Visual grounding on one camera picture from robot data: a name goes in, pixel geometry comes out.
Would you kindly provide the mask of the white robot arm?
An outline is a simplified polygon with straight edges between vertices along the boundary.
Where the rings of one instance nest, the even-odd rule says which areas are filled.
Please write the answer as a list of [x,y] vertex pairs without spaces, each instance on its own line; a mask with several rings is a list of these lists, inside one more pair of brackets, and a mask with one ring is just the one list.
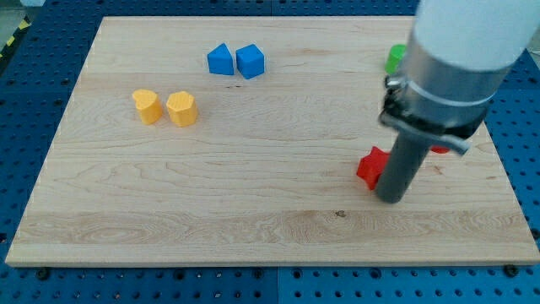
[[422,0],[401,66],[408,115],[456,128],[486,114],[539,26],[539,0]]

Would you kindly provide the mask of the red block behind arm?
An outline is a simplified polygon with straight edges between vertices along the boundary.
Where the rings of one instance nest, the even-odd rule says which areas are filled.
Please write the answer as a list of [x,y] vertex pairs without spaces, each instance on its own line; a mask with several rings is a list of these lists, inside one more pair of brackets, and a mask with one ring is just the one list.
[[450,151],[449,148],[446,148],[444,146],[432,146],[430,150],[436,154],[446,154]]

